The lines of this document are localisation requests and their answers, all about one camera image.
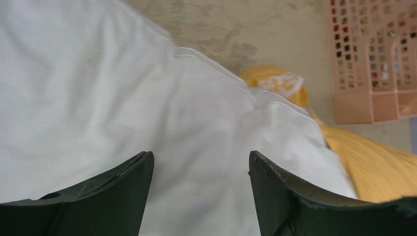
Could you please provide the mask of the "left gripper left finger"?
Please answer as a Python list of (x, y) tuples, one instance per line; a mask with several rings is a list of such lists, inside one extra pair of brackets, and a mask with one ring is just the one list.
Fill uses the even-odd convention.
[(0, 206), (3, 236), (137, 236), (154, 169), (152, 152), (38, 200)]

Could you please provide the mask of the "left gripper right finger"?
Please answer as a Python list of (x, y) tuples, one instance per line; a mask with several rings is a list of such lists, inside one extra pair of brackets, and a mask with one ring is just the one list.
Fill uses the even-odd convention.
[(249, 175), (263, 236), (414, 236), (417, 199), (370, 203), (315, 186), (258, 151)]

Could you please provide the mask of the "orange Mickey Mouse pillowcase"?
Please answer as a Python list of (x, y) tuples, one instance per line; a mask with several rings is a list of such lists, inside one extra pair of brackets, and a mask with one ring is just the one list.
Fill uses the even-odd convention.
[(248, 86), (277, 93), (311, 114), (347, 170), (360, 200), (381, 203), (417, 195), (416, 155), (326, 125), (312, 111), (301, 76), (275, 65), (255, 65), (240, 77)]

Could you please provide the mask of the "white pillow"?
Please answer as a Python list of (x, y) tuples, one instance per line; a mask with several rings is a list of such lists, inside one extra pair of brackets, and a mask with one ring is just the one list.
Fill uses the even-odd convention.
[(306, 111), (178, 47), (122, 1), (1, 1), (1, 202), (39, 198), (152, 151), (140, 235), (258, 236), (253, 150), (357, 197)]

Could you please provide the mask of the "peach plastic file organizer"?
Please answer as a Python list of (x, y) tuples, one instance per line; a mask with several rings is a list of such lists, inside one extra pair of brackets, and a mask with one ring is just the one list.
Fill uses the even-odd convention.
[(417, 3), (326, 0), (334, 121), (372, 124), (417, 115)]

